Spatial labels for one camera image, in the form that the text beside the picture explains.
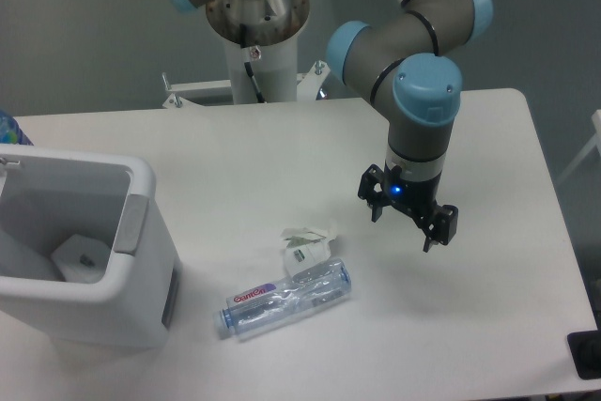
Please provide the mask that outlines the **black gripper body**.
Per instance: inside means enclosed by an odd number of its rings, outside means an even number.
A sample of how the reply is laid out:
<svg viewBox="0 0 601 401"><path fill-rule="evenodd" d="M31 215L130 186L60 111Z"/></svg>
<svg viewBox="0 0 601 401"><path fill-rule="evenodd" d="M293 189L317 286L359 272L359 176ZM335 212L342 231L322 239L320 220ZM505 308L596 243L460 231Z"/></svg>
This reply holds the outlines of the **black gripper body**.
<svg viewBox="0 0 601 401"><path fill-rule="evenodd" d="M425 224L434 214L439 180L440 175L424 181L409 181L401 178L397 169L379 169L378 217L385 207L391 206L416 224Z"/></svg>

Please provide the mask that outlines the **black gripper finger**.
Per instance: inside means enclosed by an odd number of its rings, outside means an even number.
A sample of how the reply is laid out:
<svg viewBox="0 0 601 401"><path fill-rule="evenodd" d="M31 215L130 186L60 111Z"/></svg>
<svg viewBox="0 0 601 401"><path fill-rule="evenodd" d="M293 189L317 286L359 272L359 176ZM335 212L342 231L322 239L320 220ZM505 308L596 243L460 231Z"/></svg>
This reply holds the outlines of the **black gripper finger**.
<svg viewBox="0 0 601 401"><path fill-rule="evenodd" d="M435 245L448 245L455 236L459 209L453 205L434 204L422 219L420 228L424 232L423 251L428 253Z"/></svg>
<svg viewBox="0 0 601 401"><path fill-rule="evenodd" d="M375 164L370 165L361 176L358 197L364 200L371 209L371 221L375 223L388 206L388 197L382 190L377 190L384 182L384 172Z"/></svg>

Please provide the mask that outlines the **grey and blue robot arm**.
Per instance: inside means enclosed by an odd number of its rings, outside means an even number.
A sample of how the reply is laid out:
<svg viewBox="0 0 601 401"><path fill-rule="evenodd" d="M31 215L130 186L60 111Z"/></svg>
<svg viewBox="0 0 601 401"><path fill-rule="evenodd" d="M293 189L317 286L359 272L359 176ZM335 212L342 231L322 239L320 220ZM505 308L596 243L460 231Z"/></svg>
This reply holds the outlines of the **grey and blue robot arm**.
<svg viewBox="0 0 601 401"><path fill-rule="evenodd" d="M180 11L203 9L226 50L236 103L297 97L297 37L309 0L171 0ZM401 14L373 27L360 21L332 34L331 73L389 124L383 166L363 174L358 196L377 220L392 207L424 232L426 246L454 237L458 210L436 194L455 117L462 75L447 54L481 36L492 0L397 0Z"/></svg>

